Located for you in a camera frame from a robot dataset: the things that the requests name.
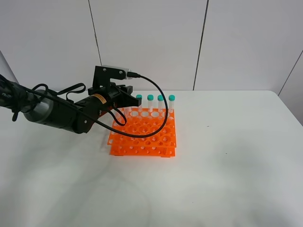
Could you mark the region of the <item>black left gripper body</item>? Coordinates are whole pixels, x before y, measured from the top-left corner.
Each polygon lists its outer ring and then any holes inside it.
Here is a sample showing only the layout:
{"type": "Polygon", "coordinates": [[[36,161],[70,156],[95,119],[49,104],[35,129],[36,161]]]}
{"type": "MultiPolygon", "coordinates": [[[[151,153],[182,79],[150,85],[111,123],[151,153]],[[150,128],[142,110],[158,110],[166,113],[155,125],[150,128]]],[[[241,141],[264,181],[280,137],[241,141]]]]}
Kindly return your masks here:
{"type": "Polygon", "coordinates": [[[122,93],[116,83],[111,82],[111,89],[109,92],[105,88],[88,89],[89,96],[76,102],[75,105],[82,113],[85,113],[92,117],[94,120],[98,120],[101,116],[117,109],[116,98],[122,93]]]}

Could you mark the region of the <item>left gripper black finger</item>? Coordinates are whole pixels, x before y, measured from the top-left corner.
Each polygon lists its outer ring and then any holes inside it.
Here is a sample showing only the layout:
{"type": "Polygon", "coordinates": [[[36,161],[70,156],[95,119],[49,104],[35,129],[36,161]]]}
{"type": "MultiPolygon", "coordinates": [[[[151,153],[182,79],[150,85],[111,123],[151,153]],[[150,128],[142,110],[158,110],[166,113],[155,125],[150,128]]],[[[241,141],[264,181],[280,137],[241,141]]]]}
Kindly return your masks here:
{"type": "Polygon", "coordinates": [[[133,86],[126,86],[126,85],[118,85],[118,88],[121,92],[131,95],[133,92],[133,86]]]}
{"type": "Polygon", "coordinates": [[[117,108],[126,108],[126,107],[138,107],[139,100],[135,97],[126,94],[120,93],[116,98],[116,107],[117,108]]]}

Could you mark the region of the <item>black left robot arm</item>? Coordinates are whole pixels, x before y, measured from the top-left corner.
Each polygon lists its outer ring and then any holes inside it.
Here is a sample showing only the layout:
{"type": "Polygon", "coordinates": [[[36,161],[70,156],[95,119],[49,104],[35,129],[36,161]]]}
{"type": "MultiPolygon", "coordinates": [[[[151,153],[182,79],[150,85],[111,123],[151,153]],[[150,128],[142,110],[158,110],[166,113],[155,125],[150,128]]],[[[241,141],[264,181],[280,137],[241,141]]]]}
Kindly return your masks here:
{"type": "Polygon", "coordinates": [[[139,107],[141,98],[131,95],[132,86],[99,86],[94,81],[89,88],[88,97],[74,102],[61,98],[62,94],[82,93],[86,90],[83,83],[68,87],[60,92],[50,90],[46,84],[38,84],[28,89],[16,82],[0,78],[0,105],[13,112],[16,121],[19,112],[34,123],[74,132],[87,133],[101,116],[125,107],[139,107]]]}

